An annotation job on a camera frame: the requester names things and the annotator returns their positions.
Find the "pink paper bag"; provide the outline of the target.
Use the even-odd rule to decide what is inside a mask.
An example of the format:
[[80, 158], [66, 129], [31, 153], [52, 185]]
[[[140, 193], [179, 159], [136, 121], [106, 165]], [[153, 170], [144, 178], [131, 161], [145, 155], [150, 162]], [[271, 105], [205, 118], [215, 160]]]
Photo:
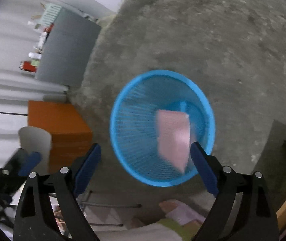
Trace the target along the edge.
[[180, 173], [184, 173], [190, 158], [190, 121], [181, 111], [157, 112], [158, 153]]

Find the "purple slipper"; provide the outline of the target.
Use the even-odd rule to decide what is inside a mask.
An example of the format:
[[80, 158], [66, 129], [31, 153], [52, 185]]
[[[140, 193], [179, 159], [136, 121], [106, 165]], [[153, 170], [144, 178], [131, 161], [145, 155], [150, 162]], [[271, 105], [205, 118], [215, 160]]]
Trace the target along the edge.
[[179, 225], [186, 225], [192, 221], [204, 223], [205, 217], [200, 215], [187, 204], [178, 200], [166, 200], [159, 203], [160, 209], [168, 219], [174, 220]]

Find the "grey curtain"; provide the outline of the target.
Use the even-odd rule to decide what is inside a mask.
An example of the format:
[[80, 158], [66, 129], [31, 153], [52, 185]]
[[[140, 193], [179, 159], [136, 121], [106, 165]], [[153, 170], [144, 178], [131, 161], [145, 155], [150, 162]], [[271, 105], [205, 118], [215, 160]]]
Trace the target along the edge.
[[65, 86], [40, 82], [19, 69], [40, 37], [28, 21], [41, 13], [40, 0], [0, 0], [0, 167], [19, 148], [29, 101], [66, 102]]

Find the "white paper cup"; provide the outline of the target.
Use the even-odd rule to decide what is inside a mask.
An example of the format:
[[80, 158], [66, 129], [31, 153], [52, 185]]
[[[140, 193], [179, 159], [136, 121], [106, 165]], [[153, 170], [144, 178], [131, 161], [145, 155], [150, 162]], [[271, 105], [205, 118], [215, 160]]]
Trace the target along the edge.
[[47, 175], [49, 173], [49, 159], [52, 146], [51, 134], [42, 128], [26, 126], [18, 131], [18, 137], [21, 148], [29, 153], [40, 153], [41, 162], [36, 166], [35, 170], [40, 175]]

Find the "mint green calendar box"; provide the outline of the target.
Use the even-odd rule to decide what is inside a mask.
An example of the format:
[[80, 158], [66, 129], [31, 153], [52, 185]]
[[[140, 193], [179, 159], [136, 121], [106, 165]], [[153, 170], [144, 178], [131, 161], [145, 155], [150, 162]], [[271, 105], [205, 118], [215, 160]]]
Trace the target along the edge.
[[62, 7], [53, 3], [48, 3], [44, 7], [45, 10], [40, 17], [39, 24], [48, 27], [54, 23]]

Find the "blue plastic waste basket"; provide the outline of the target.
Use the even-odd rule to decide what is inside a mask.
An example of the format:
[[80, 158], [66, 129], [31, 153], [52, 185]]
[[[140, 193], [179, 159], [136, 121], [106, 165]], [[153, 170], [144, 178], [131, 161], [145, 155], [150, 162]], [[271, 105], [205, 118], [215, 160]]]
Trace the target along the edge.
[[153, 70], [131, 80], [115, 100], [110, 118], [110, 140], [124, 169], [142, 183], [155, 187], [182, 184], [197, 175], [193, 162], [179, 172], [158, 154], [158, 110], [186, 113], [194, 134], [207, 154], [215, 143], [216, 123], [202, 90], [187, 77], [169, 70]]

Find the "red thermos bottle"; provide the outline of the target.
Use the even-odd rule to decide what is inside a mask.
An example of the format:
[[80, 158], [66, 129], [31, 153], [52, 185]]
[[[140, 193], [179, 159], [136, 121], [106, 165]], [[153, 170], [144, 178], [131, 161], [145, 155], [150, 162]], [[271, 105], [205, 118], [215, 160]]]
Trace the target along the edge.
[[37, 67], [31, 64], [31, 61], [22, 61], [19, 64], [19, 69], [26, 72], [36, 73]]

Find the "grey cabinet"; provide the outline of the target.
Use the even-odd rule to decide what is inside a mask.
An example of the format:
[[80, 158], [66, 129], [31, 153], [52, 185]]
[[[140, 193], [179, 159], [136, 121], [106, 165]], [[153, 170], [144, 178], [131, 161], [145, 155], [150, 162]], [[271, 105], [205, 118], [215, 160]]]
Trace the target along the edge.
[[74, 12], [62, 10], [44, 44], [35, 78], [79, 87], [101, 29]]

